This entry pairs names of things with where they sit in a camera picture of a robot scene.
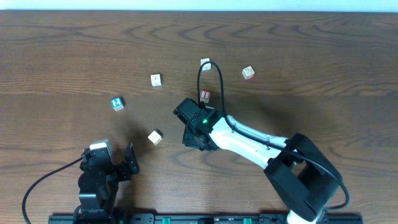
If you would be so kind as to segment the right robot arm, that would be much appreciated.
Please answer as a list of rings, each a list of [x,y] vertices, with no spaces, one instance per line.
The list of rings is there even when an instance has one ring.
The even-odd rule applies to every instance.
[[[194,103],[179,106],[174,115],[185,125],[183,144],[201,151],[235,152],[263,169],[289,208],[288,223],[316,223],[338,188],[341,174],[308,137],[262,133],[222,111]]]

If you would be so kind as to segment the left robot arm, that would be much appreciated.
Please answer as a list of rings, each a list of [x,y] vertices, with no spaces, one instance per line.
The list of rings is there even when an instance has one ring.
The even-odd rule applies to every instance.
[[[124,151],[124,160],[114,164],[107,139],[90,144],[81,155],[78,179],[80,206],[75,209],[73,223],[119,223],[123,215],[114,208],[119,183],[139,173],[133,143]]]

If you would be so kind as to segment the red letter I block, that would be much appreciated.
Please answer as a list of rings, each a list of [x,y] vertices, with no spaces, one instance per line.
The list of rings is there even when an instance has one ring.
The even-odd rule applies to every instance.
[[[208,103],[211,96],[211,92],[208,90],[200,91],[200,101],[204,103]]]

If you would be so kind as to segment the blue number 2 block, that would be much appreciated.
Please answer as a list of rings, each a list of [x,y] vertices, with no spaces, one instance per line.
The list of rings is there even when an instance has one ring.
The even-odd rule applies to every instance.
[[[115,111],[124,109],[124,102],[121,97],[116,97],[111,100],[112,107]]]

